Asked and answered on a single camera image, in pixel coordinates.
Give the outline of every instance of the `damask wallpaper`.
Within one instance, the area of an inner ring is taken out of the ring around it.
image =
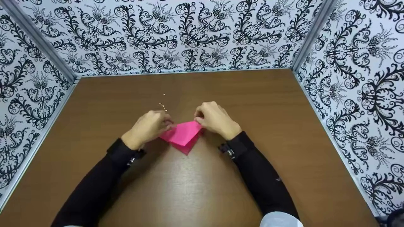
[[[297,72],[380,215],[404,201],[404,4],[339,0]]]
[[[0,207],[69,87],[0,8]]]
[[[18,0],[79,76],[289,68],[322,0]]]

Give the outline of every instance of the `person's left hand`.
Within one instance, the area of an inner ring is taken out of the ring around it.
[[[135,125],[122,135],[124,144],[131,150],[138,150],[144,143],[156,139],[160,134],[174,127],[169,114],[164,111],[149,111],[141,116]]]

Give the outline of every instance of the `black sleeve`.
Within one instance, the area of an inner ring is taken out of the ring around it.
[[[105,157],[77,185],[51,226],[97,226],[112,189],[129,168],[130,161],[141,158],[143,154],[143,151],[130,150],[121,139],[116,140]]]
[[[264,216],[270,212],[281,211],[299,219],[282,180],[245,132],[227,141],[220,150],[231,156]]]

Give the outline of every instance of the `brown table surface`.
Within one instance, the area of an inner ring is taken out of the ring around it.
[[[305,227],[377,226],[288,69],[81,79],[0,225],[49,226],[82,177],[141,114],[162,103],[176,122],[186,122],[198,105],[213,100],[273,164]],[[221,141],[206,133],[188,156],[159,140],[148,144],[100,226],[259,226],[261,215],[237,168],[216,148]]]

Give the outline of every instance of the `pink origami paper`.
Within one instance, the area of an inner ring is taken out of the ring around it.
[[[196,141],[198,141],[198,132],[201,128],[201,125],[197,122],[185,122],[178,124],[170,131],[164,132],[160,135],[160,138],[169,142],[185,155],[188,155]]]

